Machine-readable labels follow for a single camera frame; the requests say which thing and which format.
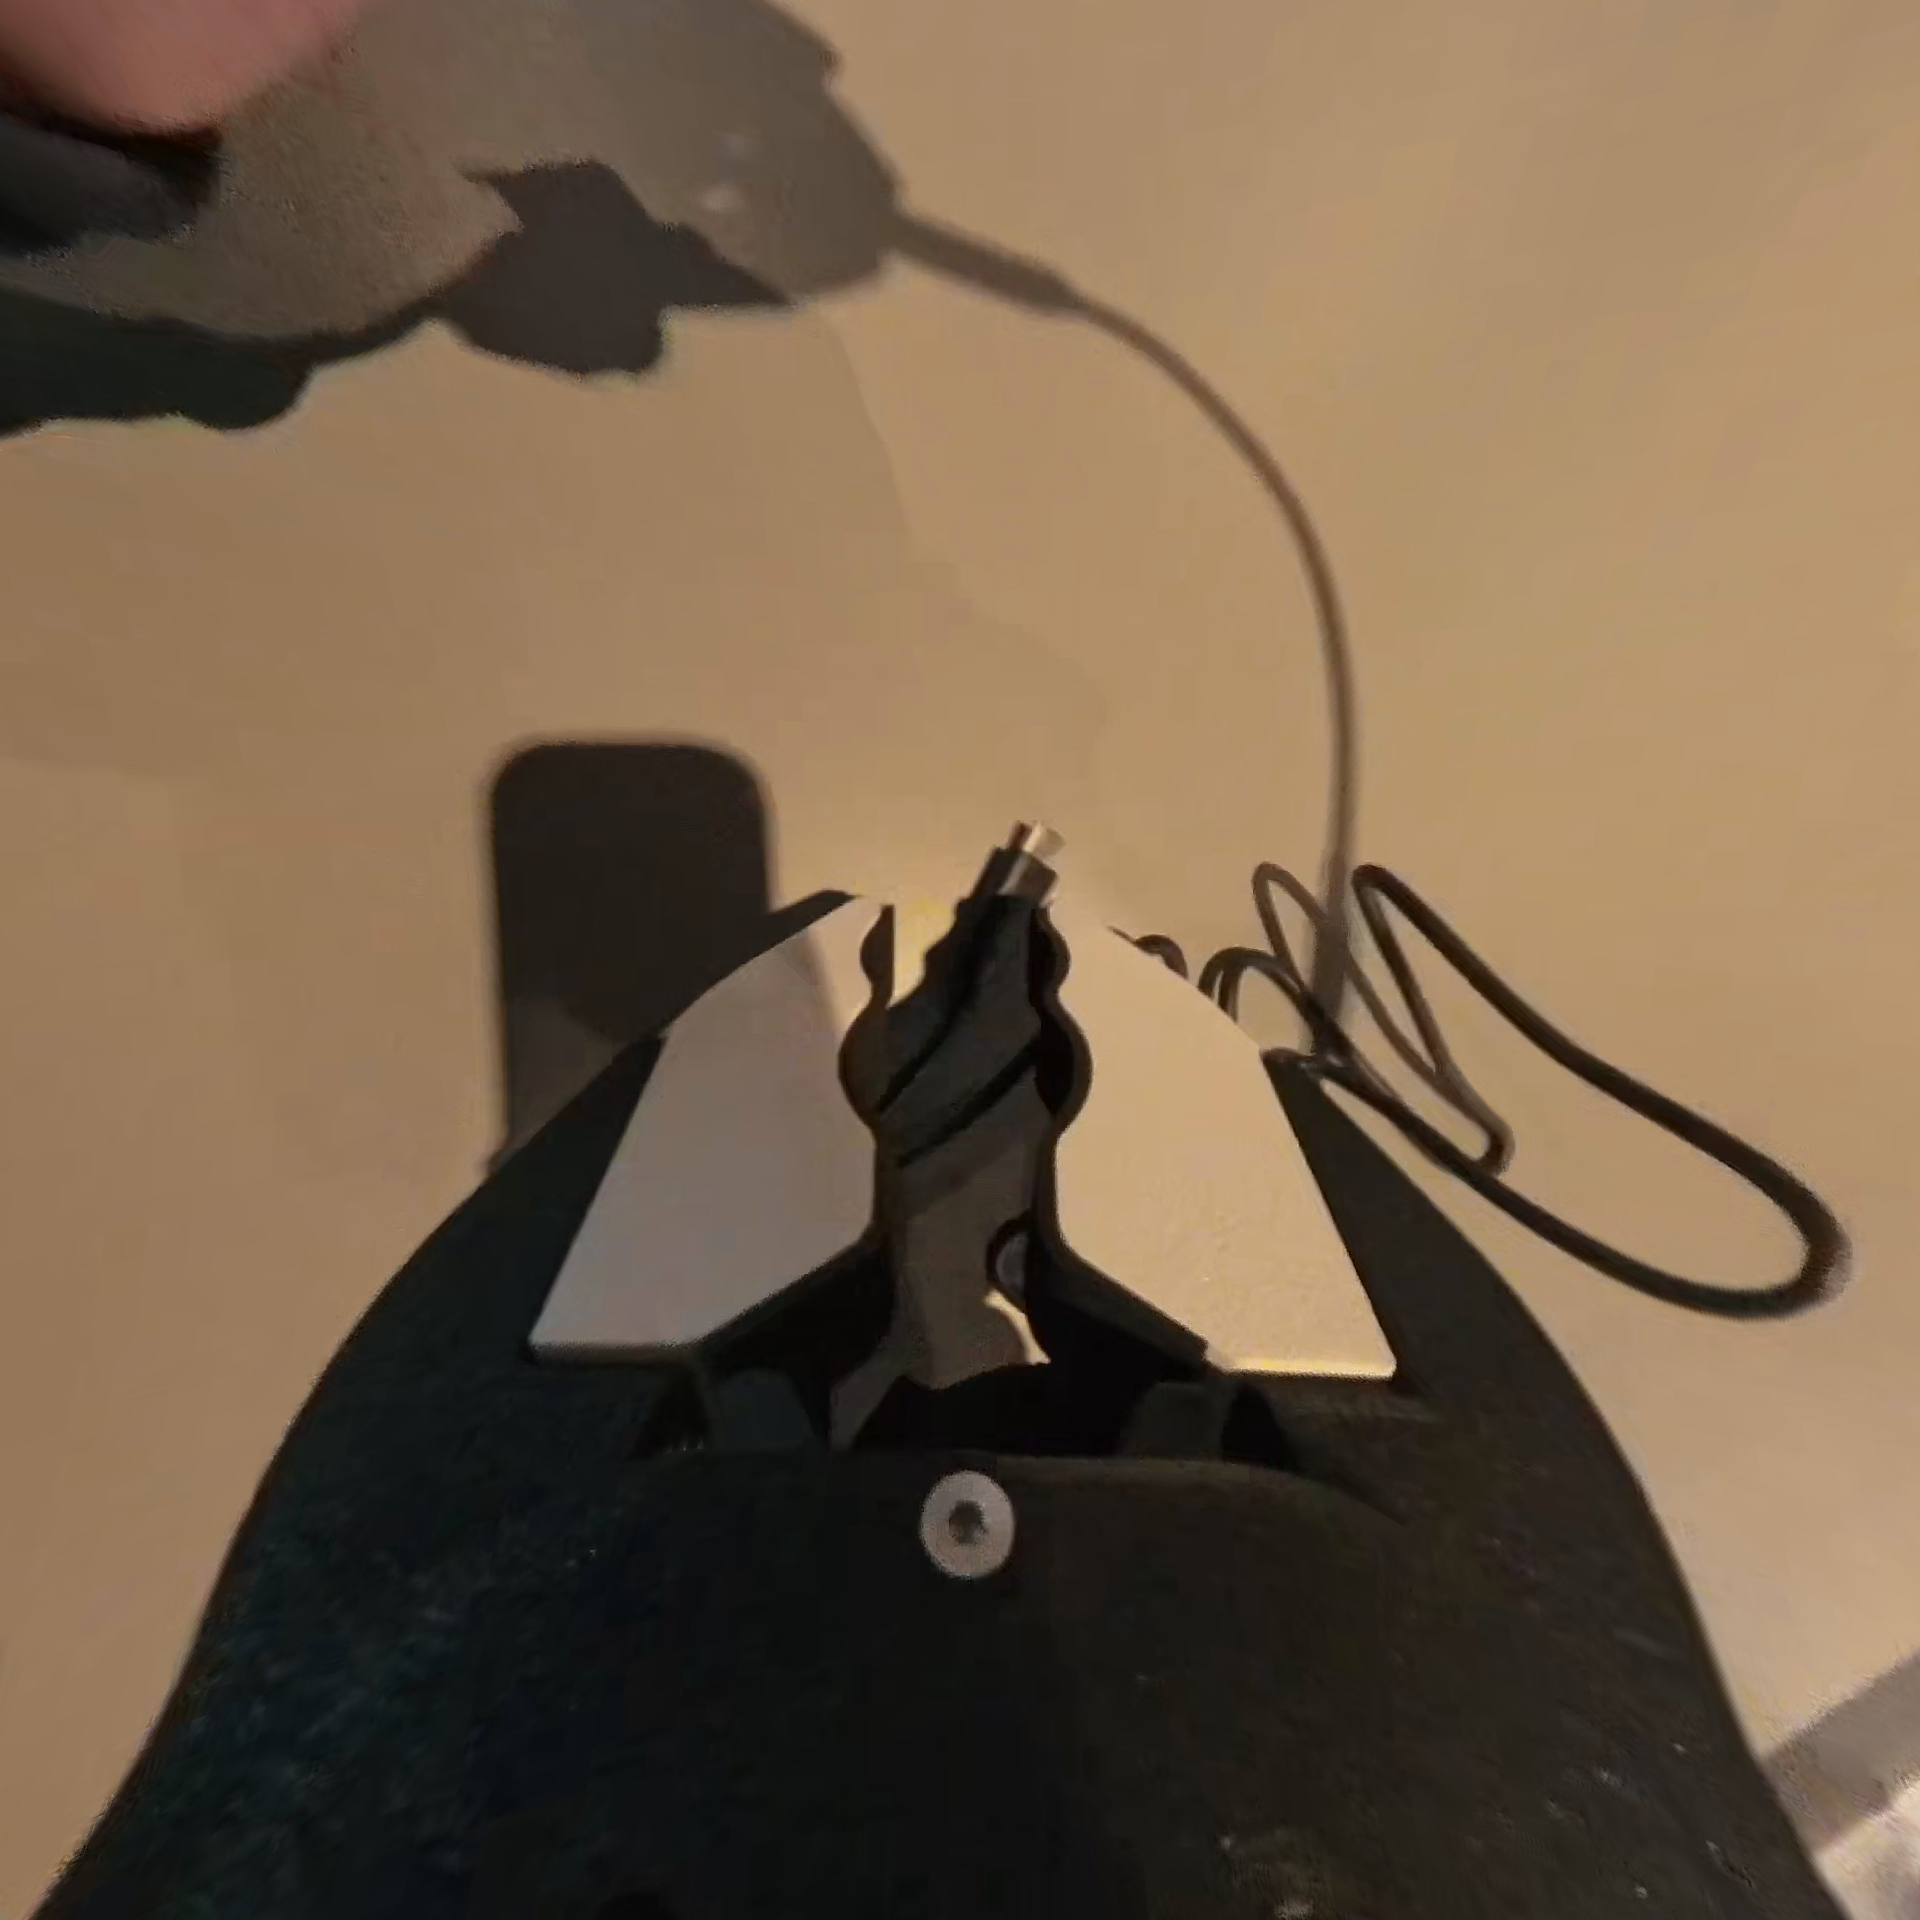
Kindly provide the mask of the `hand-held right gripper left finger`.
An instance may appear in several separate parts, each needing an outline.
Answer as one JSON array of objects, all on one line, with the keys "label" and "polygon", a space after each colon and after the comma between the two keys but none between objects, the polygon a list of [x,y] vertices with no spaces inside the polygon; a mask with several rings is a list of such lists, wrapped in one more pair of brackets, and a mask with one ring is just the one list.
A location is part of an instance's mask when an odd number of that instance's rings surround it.
[{"label": "hand-held right gripper left finger", "polygon": [[664,1028],[535,1318],[537,1358],[681,1360],[860,1243],[876,1140],[844,1057],[892,987],[892,912],[855,896]]}]

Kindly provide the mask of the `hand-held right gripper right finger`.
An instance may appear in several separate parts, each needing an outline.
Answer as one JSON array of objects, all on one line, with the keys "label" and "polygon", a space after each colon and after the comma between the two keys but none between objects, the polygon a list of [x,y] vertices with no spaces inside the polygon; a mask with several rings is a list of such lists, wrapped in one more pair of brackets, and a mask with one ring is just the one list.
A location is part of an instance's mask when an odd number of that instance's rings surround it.
[{"label": "hand-held right gripper right finger", "polygon": [[1391,1379],[1258,1045],[1089,912],[1039,912],[1062,1105],[1031,1207],[1031,1327],[1173,1376]]}]

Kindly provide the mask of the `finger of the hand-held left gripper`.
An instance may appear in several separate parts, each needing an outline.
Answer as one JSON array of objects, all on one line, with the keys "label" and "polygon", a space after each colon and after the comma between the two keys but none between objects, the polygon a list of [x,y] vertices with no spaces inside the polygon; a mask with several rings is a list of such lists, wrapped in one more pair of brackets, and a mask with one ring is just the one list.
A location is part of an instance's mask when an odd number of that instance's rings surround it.
[{"label": "finger of the hand-held left gripper", "polygon": [[373,320],[503,230],[468,169],[521,156],[521,54],[519,31],[351,31],[229,124],[185,229],[5,256],[5,294],[256,336]]}]

